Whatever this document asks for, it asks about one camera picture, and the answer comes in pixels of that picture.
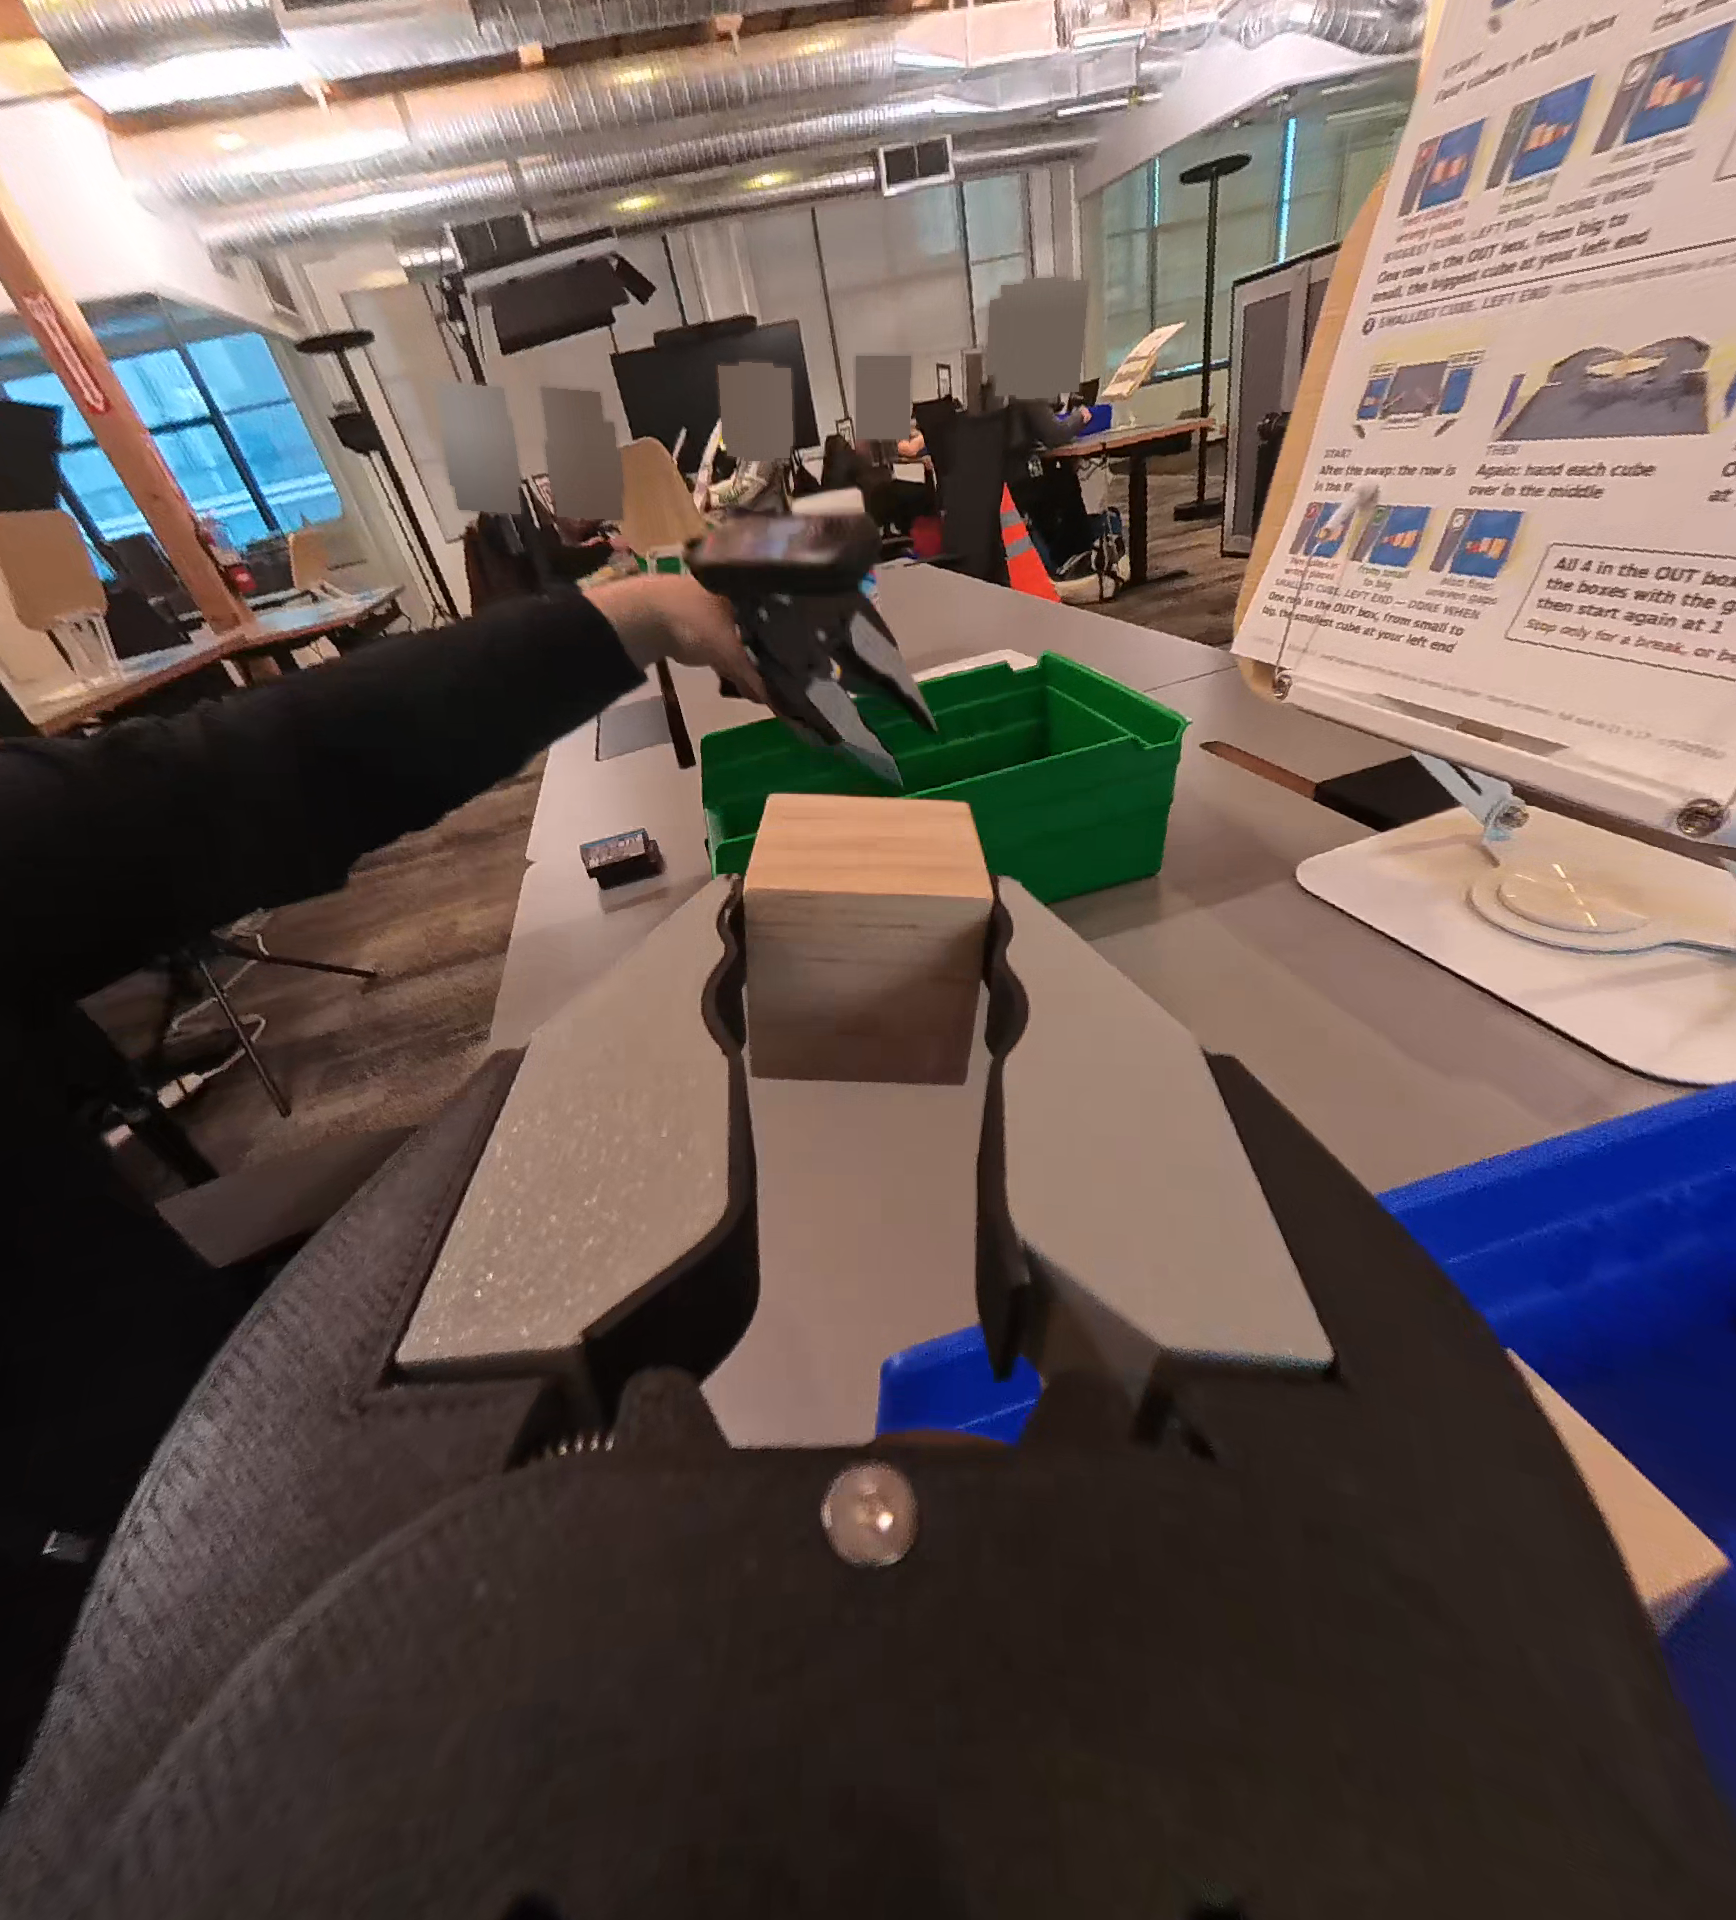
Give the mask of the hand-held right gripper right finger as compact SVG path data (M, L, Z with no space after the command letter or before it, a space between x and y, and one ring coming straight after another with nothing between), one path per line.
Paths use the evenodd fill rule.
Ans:
M991 1372L1086 1372L1132 1403L1187 1363L1325 1372L1334 1346L1192 1031L1007 878L983 996Z

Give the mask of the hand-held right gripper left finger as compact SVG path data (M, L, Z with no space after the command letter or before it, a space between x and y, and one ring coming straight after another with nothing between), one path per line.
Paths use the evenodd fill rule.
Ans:
M396 1348L410 1379L705 1379L759 1296L740 887L710 879L554 1008Z

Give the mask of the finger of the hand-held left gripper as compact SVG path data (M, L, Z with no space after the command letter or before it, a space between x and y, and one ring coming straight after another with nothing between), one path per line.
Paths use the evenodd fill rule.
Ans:
M938 720L926 706L887 621L880 619L876 601L867 596L849 596L841 619L841 679L851 690L873 693L894 706L903 706L906 719L938 733Z
M892 754L861 720L859 706L841 679L811 679L798 689L798 731L851 766L899 791L903 774Z

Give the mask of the medium wooden cube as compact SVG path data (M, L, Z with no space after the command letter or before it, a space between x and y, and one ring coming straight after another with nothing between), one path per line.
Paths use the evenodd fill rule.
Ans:
M740 886L753 1077L961 1085L993 887L968 805L775 793Z

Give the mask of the green plastic bin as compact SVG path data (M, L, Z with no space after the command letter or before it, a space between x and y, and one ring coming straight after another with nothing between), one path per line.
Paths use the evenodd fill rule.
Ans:
M697 743L710 874L749 868L775 793L965 805L991 874L1055 903L1154 878L1167 851L1186 720L1058 654L925 683L934 731L859 697L899 785L770 719Z

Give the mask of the blue plastic bin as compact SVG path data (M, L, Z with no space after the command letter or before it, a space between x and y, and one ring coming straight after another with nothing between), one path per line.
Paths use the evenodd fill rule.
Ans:
M1041 1359L915 1919L1736 1919L1736 1091L1367 1196L1317 1372Z

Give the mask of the person's left hand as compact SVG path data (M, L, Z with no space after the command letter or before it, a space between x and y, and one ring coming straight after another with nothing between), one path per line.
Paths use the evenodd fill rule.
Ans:
M732 608L689 576L605 580L584 594L608 624L625 659L640 670L659 662L708 670L737 700L770 701L737 634Z

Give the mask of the orange traffic cone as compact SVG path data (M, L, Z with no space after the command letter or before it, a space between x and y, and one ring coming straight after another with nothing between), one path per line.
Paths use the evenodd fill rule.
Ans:
M1041 547L1031 539L1028 524L1019 514L1012 493L1004 484L999 491L999 542L1007 589L1024 596L1035 596L1037 601L1055 604L1055 582L1049 576Z

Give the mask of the large black screen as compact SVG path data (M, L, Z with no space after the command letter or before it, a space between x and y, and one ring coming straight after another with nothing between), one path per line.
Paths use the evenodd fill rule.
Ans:
M793 445L811 452L822 443L798 322L759 325L749 315L663 329L646 348L611 353L629 437L654 441L679 464L697 468L720 419L717 371L721 365L784 368L793 383Z

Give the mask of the dark flat pad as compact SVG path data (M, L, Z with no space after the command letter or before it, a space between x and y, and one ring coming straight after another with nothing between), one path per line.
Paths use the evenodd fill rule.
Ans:
M691 770L697 754L679 701L659 693L620 701L594 720L594 762L671 750L679 770Z

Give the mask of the brown-edged standing table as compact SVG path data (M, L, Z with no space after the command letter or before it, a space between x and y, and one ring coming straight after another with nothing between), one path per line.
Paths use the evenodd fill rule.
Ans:
M1127 535L1127 563L1130 576L1124 589L1146 589L1150 580L1167 582L1181 578L1178 570L1165 570L1150 576L1147 563L1147 535L1150 535L1150 468L1159 458L1194 456L1194 496L1181 504L1178 519L1218 519L1220 501L1210 491L1210 437L1214 422L1210 419L1178 419L1150 426L1121 426L1101 429L1073 441L1070 445L1046 452L1042 464L1111 464L1121 458L1127 464L1127 507L1124 507L1124 535Z

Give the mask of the black studio light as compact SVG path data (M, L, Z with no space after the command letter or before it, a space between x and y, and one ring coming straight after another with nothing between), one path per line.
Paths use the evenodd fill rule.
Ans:
M516 356L593 329L611 329L621 306L646 306L654 291L651 279L608 252L493 283L477 294L477 302L488 309L497 353Z

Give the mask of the black tripod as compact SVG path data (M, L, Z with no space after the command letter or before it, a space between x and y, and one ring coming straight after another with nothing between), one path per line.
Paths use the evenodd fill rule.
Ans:
M156 1085L179 1083L194 1074L190 1058L182 1056L182 1031L200 1019L213 1019L225 1041L225 1056L214 1064L214 1074L232 1065L247 1065L257 1093L279 1119L293 1115L290 1099L282 1093L271 1069L262 1056L267 1019L245 1018L232 990L256 971L293 971L306 977L333 977L372 987L380 975L349 963L329 963L319 959L284 954L270 946L267 910L236 918L224 928L206 930L200 938L159 952L148 975L159 981L159 1011L151 1027L151 1043L140 1070Z

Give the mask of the black floor lamp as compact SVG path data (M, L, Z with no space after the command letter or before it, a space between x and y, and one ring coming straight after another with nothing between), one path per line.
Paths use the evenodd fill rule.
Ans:
M418 563L421 585L427 590L435 619L456 624L460 611L438 563L435 547L392 458L390 443L375 419L375 407L364 396L355 359L372 345L375 334L368 329L333 329L295 340L301 359L329 365L345 386L348 407L332 417L329 426L341 449L375 468L375 477L381 484L392 504L399 531Z

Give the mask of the black flat slab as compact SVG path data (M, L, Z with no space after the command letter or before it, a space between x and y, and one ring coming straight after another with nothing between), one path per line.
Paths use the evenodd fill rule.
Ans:
M1407 828L1456 809L1456 795L1417 755L1400 755L1317 782L1313 802L1373 833Z

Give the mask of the grey framed panel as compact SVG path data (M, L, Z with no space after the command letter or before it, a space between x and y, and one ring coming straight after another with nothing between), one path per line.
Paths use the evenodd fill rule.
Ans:
M1337 243L1239 276L1231 286L1220 554L1247 559L1334 279Z

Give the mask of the large window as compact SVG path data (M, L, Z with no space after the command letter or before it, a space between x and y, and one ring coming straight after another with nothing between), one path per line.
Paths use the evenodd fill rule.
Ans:
M177 485L233 550L345 515L336 477L257 332L138 329L111 356ZM24 332L0 329L0 400L59 410L61 507L85 542L148 531L61 377Z

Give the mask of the brown wooden table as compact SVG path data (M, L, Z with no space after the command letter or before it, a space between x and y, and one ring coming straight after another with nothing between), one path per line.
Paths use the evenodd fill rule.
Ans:
M282 677L325 650L340 657L368 646L400 621L400 589L256 612L247 631L123 662L116 675L43 701L34 728L39 737L81 737L119 719L200 705L247 685L262 662Z

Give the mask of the white printed paper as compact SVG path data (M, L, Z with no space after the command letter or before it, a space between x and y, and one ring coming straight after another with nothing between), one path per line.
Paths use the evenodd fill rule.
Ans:
M1736 799L1736 3L1448 3L1233 650Z

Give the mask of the silver air duct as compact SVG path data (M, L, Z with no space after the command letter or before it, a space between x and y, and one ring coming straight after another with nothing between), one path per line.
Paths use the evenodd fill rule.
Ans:
M1429 3L27 3L146 208L213 257L520 216L639 232L1084 163L1162 105L1228 116L1411 63Z

